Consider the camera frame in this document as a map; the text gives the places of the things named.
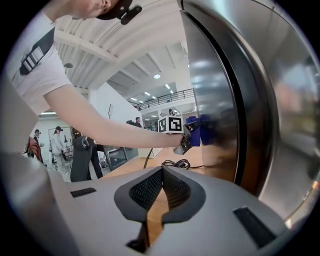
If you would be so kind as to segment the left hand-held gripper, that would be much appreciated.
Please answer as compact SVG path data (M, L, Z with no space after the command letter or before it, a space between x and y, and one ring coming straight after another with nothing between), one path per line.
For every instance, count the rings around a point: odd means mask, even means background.
M199 120L184 124L181 117L167 115L158 120L158 132L164 134L181 134L183 138L178 147L173 147L173 152L177 155L184 155L191 146L191 133L200 125Z

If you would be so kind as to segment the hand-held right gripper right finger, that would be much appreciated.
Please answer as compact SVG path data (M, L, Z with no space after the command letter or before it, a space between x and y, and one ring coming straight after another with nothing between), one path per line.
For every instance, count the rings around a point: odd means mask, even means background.
M238 185L193 171L165 166L187 184L184 203L149 249L151 256L252 256L287 231L283 219Z

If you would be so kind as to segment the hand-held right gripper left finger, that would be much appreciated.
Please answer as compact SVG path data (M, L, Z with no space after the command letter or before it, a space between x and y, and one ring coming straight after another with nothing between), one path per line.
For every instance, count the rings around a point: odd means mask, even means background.
M91 181L66 183L48 173L47 248L54 256L162 256L149 245L147 213L162 188L159 167Z

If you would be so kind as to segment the person's left hand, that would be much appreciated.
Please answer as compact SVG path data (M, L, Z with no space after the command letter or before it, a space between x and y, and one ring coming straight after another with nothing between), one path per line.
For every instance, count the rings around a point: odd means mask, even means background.
M185 138L184 133L169 134L169 147L177 148L180 146L182 140Z

